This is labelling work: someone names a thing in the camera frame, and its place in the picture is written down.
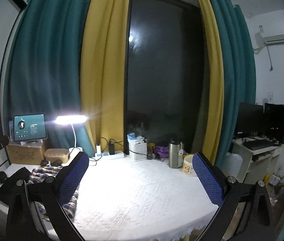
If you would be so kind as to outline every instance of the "thermos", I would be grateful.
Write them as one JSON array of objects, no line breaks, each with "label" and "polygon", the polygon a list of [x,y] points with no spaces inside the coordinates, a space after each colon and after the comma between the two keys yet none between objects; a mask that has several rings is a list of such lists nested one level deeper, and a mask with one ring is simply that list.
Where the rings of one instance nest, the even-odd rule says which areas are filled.
[{"label": "thermos", "polygon": [[172,140],[169,143],[169,167],[179,168],[183,165],[183,143],[177,140]]}]

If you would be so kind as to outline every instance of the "teal curtain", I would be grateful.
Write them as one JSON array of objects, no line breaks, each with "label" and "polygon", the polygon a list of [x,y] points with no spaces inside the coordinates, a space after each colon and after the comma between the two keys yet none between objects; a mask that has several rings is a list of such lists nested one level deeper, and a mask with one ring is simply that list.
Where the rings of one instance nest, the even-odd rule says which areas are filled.
[{"label": "teal curtain", "polygon": [[255,103],[255,62],[247,24],[231,0],[210,0],[221,40],[224,108],[215,166],[221,167],[234,134],[240,102]]},{"label": "teal curtain", "polygon": [[[14,115],[44,113],[52,146],[74,146],[71,126],[54,120],[80,113],[80,55],[89,4],[90,0],[28,0],[5,76],[6,134]],[[77,145],[94,155],[84,124],[75,130]]]}]

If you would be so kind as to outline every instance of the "white basket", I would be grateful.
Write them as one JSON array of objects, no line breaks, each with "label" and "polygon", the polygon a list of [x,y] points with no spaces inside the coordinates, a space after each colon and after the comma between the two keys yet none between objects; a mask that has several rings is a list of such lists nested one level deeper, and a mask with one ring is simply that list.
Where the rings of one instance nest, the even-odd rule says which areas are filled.
[{"label": "white basket", "polygon": [[140,144],[129,144],[129,150],[130,150],[130,158],[133,161],[140,161],[147,159],[147,143],[140,143]]}]

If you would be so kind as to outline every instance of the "lamp head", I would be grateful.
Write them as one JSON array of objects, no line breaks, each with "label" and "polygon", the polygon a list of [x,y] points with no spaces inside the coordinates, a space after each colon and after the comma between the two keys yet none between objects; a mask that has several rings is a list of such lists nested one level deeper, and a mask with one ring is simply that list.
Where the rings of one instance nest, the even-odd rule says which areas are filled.
[{"label": "lamp head", "polygon": [[84,115],[68,115],[58,116],[55,120],[56,124],[67,125],[67,124],[78,124],[87,121],[87,117]]}]

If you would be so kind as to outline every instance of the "dark window glass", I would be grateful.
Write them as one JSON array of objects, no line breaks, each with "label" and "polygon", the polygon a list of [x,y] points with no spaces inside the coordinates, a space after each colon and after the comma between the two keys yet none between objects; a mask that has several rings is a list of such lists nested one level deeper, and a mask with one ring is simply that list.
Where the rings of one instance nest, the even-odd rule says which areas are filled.
[{"label": "dark window glass", "polygon": [[131,0],[125,133],[191,151],[200,107],[204,41],[199,8],[179,0]]}]

